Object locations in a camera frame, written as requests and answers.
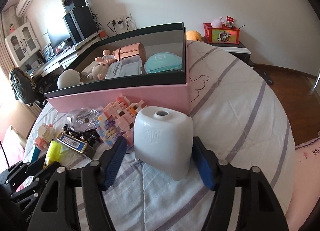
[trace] white cabinet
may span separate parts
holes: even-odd
[[[12,61],[18,67],[40,49],[30,22],[25,23],[5,38],[5,44]]]

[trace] computer monitor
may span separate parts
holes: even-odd
[[[62,42],[70,38],[70,34],[67,30],[67,27],[61,19],[61,21],[55,21],[48,29],[47,33],[52,45],[52,48],[61,45]]]

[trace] brown floor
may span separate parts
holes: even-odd
[[[275,92],[286,112],[295,145],[318,137],[320,131],[319,95],[311,91],[311,83],[304,76],[274,67],[255,67],[268,73]]]

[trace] orange plush toy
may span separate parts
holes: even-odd
[[[186,33],[187,40],[202,41],[201,34],[195,30],[189,30]]]

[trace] chair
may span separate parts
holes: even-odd
[[[17,100],[33,106],[35,103],[41,109],[46,105],[47,98],[41,86],[24,73],[20,68],[14,67],[9,73],[10,84]]]

